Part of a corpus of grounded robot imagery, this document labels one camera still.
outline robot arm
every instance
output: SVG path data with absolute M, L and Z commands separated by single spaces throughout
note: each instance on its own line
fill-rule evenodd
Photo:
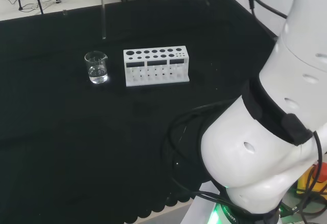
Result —
M 327 151 L 325 2 L 294 0 L 271 56 L 255 84 L 249 85 L 252 96 L 245 92 L 202 137 L 208 172 L 228 187 L 234 204 L 253 214 L 275 209 L 317 160 L 314 138 L 295 143 L 283 125 L 278 129 L 271 123 L 278 123 L 276 114 L 294 114 L 305 128 L 317 130 L 322 152 Z M 262 106 L 275 110 L 264 113 L 269 118 L 258 119 L 253 103 L 265 100 L 263 96 L 275 106 Z

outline black tablecloth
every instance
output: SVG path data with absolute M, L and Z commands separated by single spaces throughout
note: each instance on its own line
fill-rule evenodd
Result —
M 237 2 L 209 2 L 107 5 L 106 41 L 100 7 L 0 23 L 0 223 L 132 223 L 182 192 L 160 162 L 169 122 L 239 96 L 273 47 Z M 124 49 L 182 45 L 189 83 L 125 87 Z M 83 61 L 92 50 L 109 56 L 101 85 Z M 194 159 L 197 126 L 181 142 Z M 175 174 L 191 189 L 205 180 L 183 160 Z

